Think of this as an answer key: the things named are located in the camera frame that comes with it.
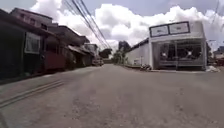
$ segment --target asphalt road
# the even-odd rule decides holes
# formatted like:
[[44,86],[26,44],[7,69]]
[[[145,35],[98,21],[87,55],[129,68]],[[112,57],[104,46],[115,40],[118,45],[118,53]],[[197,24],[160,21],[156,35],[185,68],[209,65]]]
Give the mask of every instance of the asphalt road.
[[147,73],[114,65],[85,70],[64,73],[57,77],[69,81],[63,86],[3,108],[7,127],[224,127],[223,73]]

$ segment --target roof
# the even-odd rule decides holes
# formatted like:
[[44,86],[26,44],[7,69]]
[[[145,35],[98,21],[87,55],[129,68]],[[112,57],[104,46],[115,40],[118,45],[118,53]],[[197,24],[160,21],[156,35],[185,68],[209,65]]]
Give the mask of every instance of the roof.
[[10,15],[9,13],[7,13],[1,9],[0,9],[0,20],[5,21],[10,24],[13,24],[13,25],[16,25],[16,26],[19,26],[29,32],[32,32],[32,33],[35,33],[38,35],[45,35],[45,36],[51,35],[51,36],[54,36],[55,38],[57,38],[57,36],[55,34],[49,32],[49,31],[43,30],[41,28],[34,27],[33,25],[30,25],[30,24]]
[[131,47],[131,49],[128,52],[130,52],[142,45],[148,44],[148,43],[149,43],[149,38],[146,38],[146,39],[142,40],[141,42],[137,43],[136,45],[134,45],[133,47]]
[[23,11],[23,12],[26,12],[26,13],[31,13],[31,14],[34,14],[34,15],[38,15],[38,16],[42,16],[42,17],[45,17],[45,18],[48,18],[48,19],[53,20],[52,17],[46,16],[46,15],[43,15],[43,14],[39,14],[39,13],[35,13],[35,12],[31,12],[31,11],[28,11],[28,10],[25,10],[25,9],[21,9],[21,8],[14,8],[14,9],[11,11],[11,13],[14,12],[14,11],[17,11],[17,10],[19,10],[19,11]]
[[78,53],[81,53],[81,54],[85,55],[85,53],[82,52],[81,49],[78,48],[78,47],[69,45],[68,48],[69,48],[70,50],[74,51],[74,52],[78,52]]

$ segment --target white cloud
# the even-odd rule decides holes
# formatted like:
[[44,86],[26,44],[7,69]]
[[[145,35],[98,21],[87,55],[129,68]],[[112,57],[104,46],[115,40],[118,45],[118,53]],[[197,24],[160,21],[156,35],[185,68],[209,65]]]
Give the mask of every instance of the white cloud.
[[[83,23],[83,18],[73,15],[66,9],[62,10],[61,2],[62,0],[37,0],[31,10],[51,16],[59,24],[67,25],[74,31],[86,35],[91,42],[100,44]],[[207,38],[222,42],[224,38],[221,35],[224,34],[224,31],[221,31],[221,28],[224,24],[224,17],[216,14],[212,24],[214,14],[213,10],[207,10],[205,14],[202,14],[194,7],[183,10],[179,6],[174,6],[165,14],[140,16],[120,5],[102,4],[95,10],[95,16],[92,17],[105,34],[108,43],[114,47],[116,43],[111,43],[111,40],[127,40],[134,45],[148,36],[149,26],[186,20],[201,20],[204,23]]]

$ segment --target shop window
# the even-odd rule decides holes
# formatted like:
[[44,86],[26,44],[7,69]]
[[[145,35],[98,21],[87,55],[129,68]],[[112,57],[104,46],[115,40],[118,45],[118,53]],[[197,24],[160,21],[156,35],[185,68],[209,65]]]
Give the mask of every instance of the shop window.
[[47,25],[41,24],[41,28],[44,29],[44,30],[47,30]]
[[30,24],[35,26],[35,20],[33,18],[30,19]]
[[40,37],[32,33],[26,34],[25,53],[40,53]]

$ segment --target house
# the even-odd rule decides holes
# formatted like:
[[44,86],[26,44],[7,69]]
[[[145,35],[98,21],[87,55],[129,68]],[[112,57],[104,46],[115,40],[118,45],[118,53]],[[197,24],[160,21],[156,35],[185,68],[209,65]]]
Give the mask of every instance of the house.
[[67,26],[53,25],[49,27],[49,31],[55,33],[63,41],[63,45],[70,49],[74,54],[74,60],[68,60],[69,65],[75,67],[90,66],[93,54],[84,47],[90,41],[85,36],[80,36]]

